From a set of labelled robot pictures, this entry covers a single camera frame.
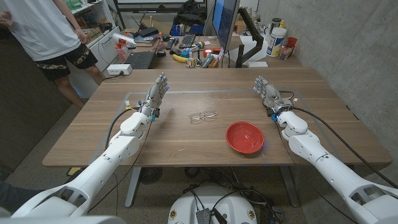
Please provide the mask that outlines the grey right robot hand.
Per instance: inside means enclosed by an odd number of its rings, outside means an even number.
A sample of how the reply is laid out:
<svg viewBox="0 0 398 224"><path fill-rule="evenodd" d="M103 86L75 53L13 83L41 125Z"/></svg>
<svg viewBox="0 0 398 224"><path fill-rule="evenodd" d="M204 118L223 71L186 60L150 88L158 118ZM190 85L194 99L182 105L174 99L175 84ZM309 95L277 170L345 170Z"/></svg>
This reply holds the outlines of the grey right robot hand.
<svg viewBox="0 0 398 224"><path fill-rule="evenodd" d="M258 76L255 79L254 91L262 98L268 117L273 116L276 118L292 107L292 102L288 98L281 97L279 90L262 76Z"/></svg>

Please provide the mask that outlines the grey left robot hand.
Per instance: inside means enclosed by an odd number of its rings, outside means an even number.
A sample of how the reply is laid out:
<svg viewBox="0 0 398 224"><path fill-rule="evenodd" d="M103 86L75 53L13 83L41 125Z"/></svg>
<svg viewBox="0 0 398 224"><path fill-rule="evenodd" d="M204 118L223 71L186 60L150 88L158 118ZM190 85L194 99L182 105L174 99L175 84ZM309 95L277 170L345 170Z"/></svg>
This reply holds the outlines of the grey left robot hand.
<svg viewBox="0 0 398 224"><path fill-rule="evenodd" d="M142 102L139 112L148 117L154 116L155 118L158 118L160 115L159 107L162 103L165 93L168 90L169 85L167 82L167 77L164 75L164 72L162 72L146 93L146 97Z"/></svg>

